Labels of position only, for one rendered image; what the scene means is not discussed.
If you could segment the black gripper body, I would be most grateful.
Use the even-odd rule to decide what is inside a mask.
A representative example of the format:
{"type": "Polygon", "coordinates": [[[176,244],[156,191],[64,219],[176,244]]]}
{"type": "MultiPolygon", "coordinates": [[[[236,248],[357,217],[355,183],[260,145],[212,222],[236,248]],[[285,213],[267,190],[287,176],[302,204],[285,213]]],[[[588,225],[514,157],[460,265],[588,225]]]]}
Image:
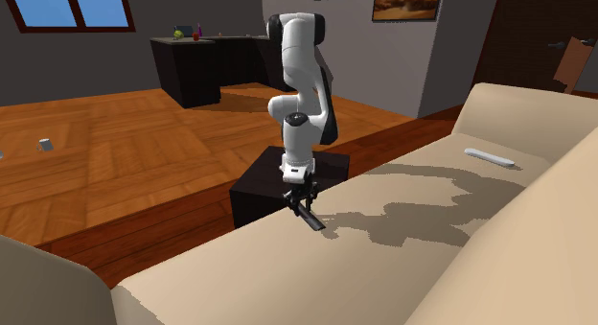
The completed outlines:
{"type": "Polygon", "coordinates": [[[292,197],[306,198],[311,195],[313,191],[313,185],[311,181],[305,181],[302,184],[291,184],[290,195],[292,197]]]}

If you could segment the black robot stand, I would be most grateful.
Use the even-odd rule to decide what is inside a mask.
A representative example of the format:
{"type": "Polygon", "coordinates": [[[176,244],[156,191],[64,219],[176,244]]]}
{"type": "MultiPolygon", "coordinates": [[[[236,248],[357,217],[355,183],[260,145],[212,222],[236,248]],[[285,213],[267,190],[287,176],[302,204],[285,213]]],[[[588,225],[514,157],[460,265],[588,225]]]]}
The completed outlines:
{"type": "MultiPolygon", "coordinates": [[[[291,186],[283,181],[279,170],[283,147],[268,146],[229,190],[234,226],[243,227],[253,221],[286,208],[283,194],[291,186]]],[[[324,191],[349,176],[350,156],[315,151],[314,181],[324,191]]]]}

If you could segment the beige sofa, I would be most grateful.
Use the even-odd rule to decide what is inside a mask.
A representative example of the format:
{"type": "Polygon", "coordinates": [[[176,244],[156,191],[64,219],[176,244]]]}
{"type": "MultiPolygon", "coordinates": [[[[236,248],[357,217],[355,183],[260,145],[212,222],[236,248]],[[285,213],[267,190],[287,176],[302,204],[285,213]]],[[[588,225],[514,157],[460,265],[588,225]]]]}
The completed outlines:
{"type": "Polygon", "coordinates": [[[0,236],[0,325],[598,325],[598,100],[480,83],[451,135],[314,209],[114,288],[0,236]]]}

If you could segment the black corner desk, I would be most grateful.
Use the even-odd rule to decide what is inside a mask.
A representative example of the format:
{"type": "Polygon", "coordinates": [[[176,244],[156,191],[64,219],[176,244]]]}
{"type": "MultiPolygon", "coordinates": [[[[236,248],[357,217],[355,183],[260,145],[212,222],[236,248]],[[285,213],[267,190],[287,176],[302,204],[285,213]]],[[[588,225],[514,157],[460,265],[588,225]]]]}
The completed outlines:
{"type": "Polygon", "coordinates": [[[281,47],[265,35],[154,37],[150,47],[161,88],[183,108],[217,104],[229,85],[292,90],[284,82],[281,47]]]}

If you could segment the white remote control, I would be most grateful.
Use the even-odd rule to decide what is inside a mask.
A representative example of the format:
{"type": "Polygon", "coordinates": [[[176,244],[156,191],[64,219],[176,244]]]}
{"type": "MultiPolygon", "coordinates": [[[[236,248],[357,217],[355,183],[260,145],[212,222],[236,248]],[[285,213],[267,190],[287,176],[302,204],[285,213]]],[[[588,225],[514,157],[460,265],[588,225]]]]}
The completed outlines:
{"type": "Polygon", "coordinates": [[[512,168],[515,166],[515,162],[513,160],[473,148],[464,149],[464,154],[491,162],[501,167],[512,168]]]}

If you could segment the dark brown door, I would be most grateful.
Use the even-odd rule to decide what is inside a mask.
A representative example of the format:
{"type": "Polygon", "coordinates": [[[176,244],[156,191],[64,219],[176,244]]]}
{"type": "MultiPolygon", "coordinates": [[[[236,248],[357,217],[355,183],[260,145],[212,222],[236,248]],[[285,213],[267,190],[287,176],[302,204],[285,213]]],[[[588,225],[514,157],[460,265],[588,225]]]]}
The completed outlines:
{"type": "Polygon", "coordinates": [[[564,93],[553,77],[571,37],[598,40],[598,0],[496,0],[471,83],[564,93]]]}

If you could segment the brown flat board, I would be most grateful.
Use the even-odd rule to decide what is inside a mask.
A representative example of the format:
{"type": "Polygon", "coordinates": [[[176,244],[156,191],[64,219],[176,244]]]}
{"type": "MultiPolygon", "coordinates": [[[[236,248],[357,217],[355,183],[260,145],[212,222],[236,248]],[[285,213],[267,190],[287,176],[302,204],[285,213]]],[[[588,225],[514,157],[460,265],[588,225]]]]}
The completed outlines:
{"type": "Polygon", "coordinates": [[[571,94],[589,59],[595,38],[571,37],[553,79],[565,85],[564,93],[571,94]]]}

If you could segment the wall picture of desert landscape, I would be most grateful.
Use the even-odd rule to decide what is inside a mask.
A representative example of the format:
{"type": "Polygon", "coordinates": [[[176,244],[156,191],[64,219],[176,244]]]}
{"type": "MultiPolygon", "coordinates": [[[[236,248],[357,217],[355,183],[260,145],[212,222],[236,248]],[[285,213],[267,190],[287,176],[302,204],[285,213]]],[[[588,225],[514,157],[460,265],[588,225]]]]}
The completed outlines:
{"type": "Polygon", "coordinates": [[[374,0],[374,22],[434,21],[441,0],[374,0]]]}

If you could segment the window with dark red frame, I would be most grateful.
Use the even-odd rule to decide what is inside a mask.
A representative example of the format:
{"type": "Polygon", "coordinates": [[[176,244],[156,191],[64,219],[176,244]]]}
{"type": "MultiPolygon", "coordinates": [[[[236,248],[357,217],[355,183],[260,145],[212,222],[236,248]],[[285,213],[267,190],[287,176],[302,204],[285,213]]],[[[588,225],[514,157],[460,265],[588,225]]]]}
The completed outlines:
{"type": "Polygon", "coordinates": [[[22,34],[133,33],[128,0],[5,0],[22,34]]]}

